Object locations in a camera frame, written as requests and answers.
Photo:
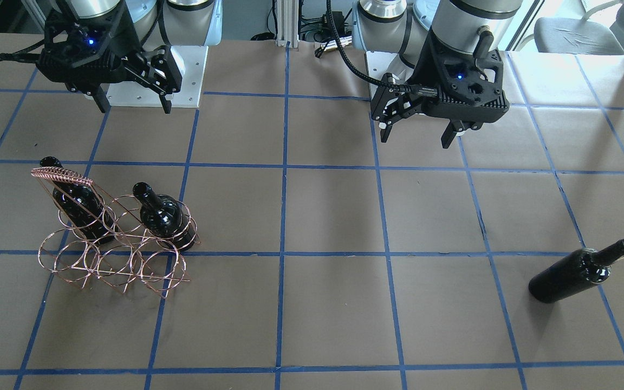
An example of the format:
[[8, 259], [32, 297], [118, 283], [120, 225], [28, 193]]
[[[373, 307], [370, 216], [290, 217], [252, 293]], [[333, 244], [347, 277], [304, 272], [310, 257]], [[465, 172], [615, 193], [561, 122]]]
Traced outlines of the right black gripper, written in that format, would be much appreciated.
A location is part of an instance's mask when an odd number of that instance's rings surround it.
[[164, 113], [171, 114], [172, 94], [180, 91], [183, 81], [169, 47], [142, 50], [129, 14], [78, 21], [64, 14], [49, 14], [44, 48], [36, 65], [50, 81], [84, 92], [93, 89], [91, 97], [102, 114], [109, 112], [111, 104], [99, 84], [141, 84], [160, 95]]

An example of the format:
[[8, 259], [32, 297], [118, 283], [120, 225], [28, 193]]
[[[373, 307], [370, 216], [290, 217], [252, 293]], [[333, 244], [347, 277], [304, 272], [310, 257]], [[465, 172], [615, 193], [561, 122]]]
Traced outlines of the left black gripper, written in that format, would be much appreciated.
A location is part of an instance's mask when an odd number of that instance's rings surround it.
[[450, 119], [441, 135], [441, 147], [448, 149], [465, 130], [464, 122], [496, 122], [509, 111], [503, 89], [504, 64], [492, 33], [476, 36], [473, 52], [460, 53], [430, 33], [413, 74], [402, 86], [389, 86], [383, 77], [370, 108], [379, 121], [380, 141], [386, 143], [393, 122], [423, 113]]

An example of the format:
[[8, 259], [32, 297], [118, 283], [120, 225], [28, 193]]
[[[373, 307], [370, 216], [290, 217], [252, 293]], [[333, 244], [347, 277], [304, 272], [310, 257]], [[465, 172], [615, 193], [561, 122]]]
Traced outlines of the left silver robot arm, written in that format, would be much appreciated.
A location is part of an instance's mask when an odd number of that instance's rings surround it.
[[448, 120], [441, 145], [500, 120], [510, 104], [498, 44], [520, 1], [357, 1], [353, 42], [396, 57], [381, 77], [355, 74], [376, 86], [370, 102], [380, 140], [415, 114]]

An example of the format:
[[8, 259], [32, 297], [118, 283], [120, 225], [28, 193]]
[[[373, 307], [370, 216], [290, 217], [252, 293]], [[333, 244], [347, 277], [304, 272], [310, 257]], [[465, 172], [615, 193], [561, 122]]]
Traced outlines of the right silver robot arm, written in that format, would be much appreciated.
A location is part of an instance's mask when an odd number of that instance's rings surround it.
[[221, 1], [53, 1], [36, 67], [111, 107], [198, 108]]

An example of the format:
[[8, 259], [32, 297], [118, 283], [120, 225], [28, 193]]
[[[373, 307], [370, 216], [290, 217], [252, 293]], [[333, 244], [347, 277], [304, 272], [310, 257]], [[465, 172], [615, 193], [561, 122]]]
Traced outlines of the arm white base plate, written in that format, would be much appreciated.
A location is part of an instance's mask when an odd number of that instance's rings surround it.
[[[181, 73], [181, 87], [167, 100], [172, 108], [198, 108], [202, 95], [208, 47], [173, 46], [172, 52]], [[161, 108], [159, 96], [136, 82], [110, 84], [107, 99], [112, 107]]]
[[396, 59], [396, 53], [387, 53], [381, 51], [367, 51], [366, 65], [367, 76], [381, 80], [382, 76], [387, 72], [391, 62]]

